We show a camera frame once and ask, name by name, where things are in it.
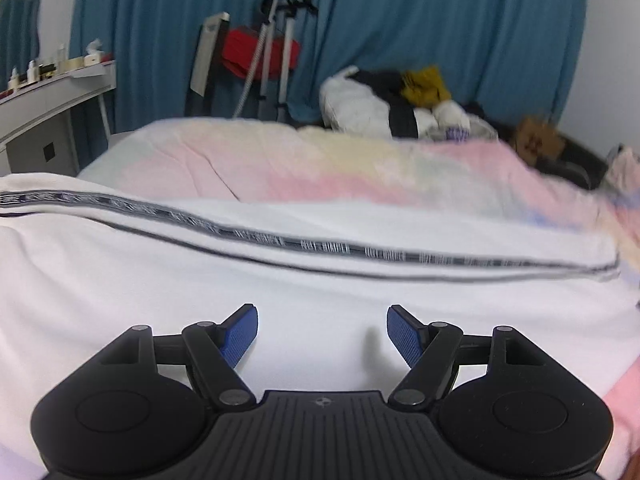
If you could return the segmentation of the silver tripod stand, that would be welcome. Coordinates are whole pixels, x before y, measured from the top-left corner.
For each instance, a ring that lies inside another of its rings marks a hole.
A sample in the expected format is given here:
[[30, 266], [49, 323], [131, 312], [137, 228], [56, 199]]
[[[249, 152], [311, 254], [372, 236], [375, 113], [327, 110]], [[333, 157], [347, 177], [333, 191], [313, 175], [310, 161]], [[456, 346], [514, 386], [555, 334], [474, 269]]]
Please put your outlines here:
[[243, 113], [246, 101], [250, 95], [250, 88], [252, 88], [258, 73], [258, 65], [262, 66], [262, 71], [260, 72], [257, 116], [262, 118], [265, 114], [269, 71], [273, 46], [276, 42], [277, 16], [282, 12], [284, 14], [284, 37], [279, 66], [278, 95], [274, 107], [276, 108], [276, 121], [285, 122], [285, 119], [288, 117], [286, 98], [288, 97], [288, 80], [290, 79], [290, 73], [293, 68], [292, 54], [297, 13], [299, 11], [306, 11], [311, 15], [318, 14], [318, 8], [312, 0], [266, 0], [266, 3], [267, 16], [265, 21], [260, 25], [257, 44], [250, 59], [250, 66], [248, 66], [241, 96], [232, 115], [233, 119], [239, 118]]

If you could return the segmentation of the white garment with striped trim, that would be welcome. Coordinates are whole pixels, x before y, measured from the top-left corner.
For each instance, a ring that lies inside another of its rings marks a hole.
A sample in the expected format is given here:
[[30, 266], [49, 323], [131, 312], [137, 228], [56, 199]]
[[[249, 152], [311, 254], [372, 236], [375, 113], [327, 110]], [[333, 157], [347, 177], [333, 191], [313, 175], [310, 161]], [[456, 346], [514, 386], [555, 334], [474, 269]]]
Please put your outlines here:
[[599, 394], [639, 353], [612, 240], [360, 203], [154, 203], [52, 174], [1, 181], [1, 441], [37, 451], [37, 402], [133, 325], [177, 333], [242, 304], [255, 391], [390, 391], [388, 306], [468, 333], [511, 325]]

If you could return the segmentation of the mustard yellow garment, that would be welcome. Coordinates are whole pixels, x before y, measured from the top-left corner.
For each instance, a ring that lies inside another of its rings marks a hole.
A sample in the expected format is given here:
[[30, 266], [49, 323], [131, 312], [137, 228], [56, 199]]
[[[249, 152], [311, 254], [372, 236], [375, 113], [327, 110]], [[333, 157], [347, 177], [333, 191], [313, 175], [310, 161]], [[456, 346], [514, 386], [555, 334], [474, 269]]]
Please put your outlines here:
[[433, 108], [451, 99], [451, 93], [436, 65], [422, 70], [406, 70], [401, 74], [401, 79], [404, 84], [401, 95], [414, 107]]

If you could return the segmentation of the blue curtain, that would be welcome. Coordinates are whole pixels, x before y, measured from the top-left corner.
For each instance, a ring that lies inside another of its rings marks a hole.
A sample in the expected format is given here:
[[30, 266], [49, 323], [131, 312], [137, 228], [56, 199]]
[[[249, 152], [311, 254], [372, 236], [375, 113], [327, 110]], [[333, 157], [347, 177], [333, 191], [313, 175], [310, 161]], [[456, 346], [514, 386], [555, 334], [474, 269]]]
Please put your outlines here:
[[[258, 20], [262, 0], [76, 0], [70, 53], [100, 40], [117, 63], [115, 125], [178, 115], [198, 28], [226, 12]], [[298, 122], [320, 116], [326, 78], [351, 65], [420, 70], [435, 65], [455, 100], [516, 124], [562, 114], [577, 64], [587, 0], [314, 0], [295, 29], [302, 47], [288, 90]]]

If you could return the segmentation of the red cloth on chair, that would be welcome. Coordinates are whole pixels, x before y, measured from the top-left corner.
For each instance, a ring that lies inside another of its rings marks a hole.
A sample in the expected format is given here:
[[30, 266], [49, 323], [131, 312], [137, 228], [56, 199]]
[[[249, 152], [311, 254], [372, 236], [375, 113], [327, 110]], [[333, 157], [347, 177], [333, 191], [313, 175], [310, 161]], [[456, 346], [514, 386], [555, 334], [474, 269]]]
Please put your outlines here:
[[[222, 49], [222, 65], [235, 77], [246, 79], [250, 64], [257, 48], [259, 30], [245, 26], [231, 29], [228, 32]], [[271, 44], [271, 58], [268, 78], [280, 77], [284, 51], [284, 37], [274, 35]]]

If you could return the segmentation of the white board leaning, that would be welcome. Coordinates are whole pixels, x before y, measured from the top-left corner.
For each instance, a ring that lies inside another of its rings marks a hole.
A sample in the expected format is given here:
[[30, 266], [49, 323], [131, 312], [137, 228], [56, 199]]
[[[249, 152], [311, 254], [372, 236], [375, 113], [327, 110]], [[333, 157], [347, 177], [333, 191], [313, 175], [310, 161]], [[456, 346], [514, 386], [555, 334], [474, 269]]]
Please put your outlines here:
[[224, 40], [226, 40], [230, 25], [230, 14], [221, 12], [206, 18], [201, 24], [196, 45], [190, 90], [205, 98], [208, 88], [220, 64]]

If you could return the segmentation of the white puffy jacket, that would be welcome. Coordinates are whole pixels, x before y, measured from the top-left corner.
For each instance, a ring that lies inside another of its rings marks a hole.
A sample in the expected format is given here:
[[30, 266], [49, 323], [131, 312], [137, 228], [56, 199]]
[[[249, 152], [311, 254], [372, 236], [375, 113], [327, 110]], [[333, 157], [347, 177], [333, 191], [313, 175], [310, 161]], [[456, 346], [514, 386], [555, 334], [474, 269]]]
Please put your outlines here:
[[433, 108], [410, 104], [401, 95], [402, 73], [350, 66], [328, 78], [319, 93], [324, 124], [371, 138], [462, 142], [471, 137], [471, 118], [453, 99]]

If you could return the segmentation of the pastel pink blue bed quilt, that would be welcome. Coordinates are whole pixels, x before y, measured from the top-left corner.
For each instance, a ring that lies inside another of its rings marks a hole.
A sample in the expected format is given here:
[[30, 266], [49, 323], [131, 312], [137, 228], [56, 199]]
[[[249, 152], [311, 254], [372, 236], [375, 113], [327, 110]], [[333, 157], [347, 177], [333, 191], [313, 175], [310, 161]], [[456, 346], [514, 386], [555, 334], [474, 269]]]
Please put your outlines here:
[[[620, 276], [636, 296], [639, 339], [638, 205], [544, 176], [497, 140], [367, 139], [275, 122], [167, 119], [120, 139], [76, 177], [14, 174], [73, 178], [154, 203], [360, 203], [600, 234], [615, 245]], [[618, 479], [639, 451], [639, 353], [600, 396], [613, 414], [614, 434], [599, 471]], [[28, 458], [1, 441], [3, 478], [42, 473], [38, 452]]]

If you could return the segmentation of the black garment pile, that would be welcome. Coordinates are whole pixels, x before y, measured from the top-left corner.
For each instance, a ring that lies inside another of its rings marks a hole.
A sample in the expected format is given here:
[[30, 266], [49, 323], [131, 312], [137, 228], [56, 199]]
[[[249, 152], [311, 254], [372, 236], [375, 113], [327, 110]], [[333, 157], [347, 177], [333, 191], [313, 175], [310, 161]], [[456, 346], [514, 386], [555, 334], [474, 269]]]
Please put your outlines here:
[[[491, 119], [477, 102], [464, 104], [463, 109], [467, 113], [488, 122], [488, 124], [497, 131], [499, 139], [511, 146], [513, 133], [518, 126], [507, 125], [503, 122], [498, 122], [498, 120]], [[588, 148], [582, 146], [582, 144], [560, 133], [558, 129], [556, 129], [556, 131], [566, 141], [565, 148], [561, 155], [557, 159], [541, 157], [535, 166], [529, 167], [536, 169], [541, 174], [548, 174], [548, 176], [558, 177], [572, 182], [583, 190], [595, 190], [608, 171], [608, 163], [592, 151], [589, 151]]]

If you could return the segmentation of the white desk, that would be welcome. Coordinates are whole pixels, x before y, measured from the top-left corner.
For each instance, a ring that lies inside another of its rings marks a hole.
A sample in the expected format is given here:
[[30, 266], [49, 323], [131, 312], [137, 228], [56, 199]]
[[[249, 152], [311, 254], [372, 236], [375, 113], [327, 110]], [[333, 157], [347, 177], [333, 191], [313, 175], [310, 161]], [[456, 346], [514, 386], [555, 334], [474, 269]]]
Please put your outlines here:
[[9, 147], [21, 136], [39, 129], [45, 122], [61, 116], [65, 120], [66, 148], [62, 154], [68, 159], [64, 174], [76, 176], [80, 171], [70, 110], [93, 99], [98, 100], [106, 146], [110, 146], [112, 129], [108, 121], [104, 96], [117, 88], [116, 62], [108, 61], [71, 70], [18, 90], [1, 101], [1, 175], [17, 172], [16, 158]]

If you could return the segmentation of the brown cardboard box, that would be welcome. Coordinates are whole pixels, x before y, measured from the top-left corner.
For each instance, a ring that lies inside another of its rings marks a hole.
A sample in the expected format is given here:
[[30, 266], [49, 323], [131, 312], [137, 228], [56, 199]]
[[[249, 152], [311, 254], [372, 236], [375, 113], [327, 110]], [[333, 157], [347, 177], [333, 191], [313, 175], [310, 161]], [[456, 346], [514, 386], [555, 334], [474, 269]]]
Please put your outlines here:
[[520, 122], [511, 139], [514, 152], [532, 167], [541, 157], [557, 159], [565, 145], [554, 125], [530, 116]]

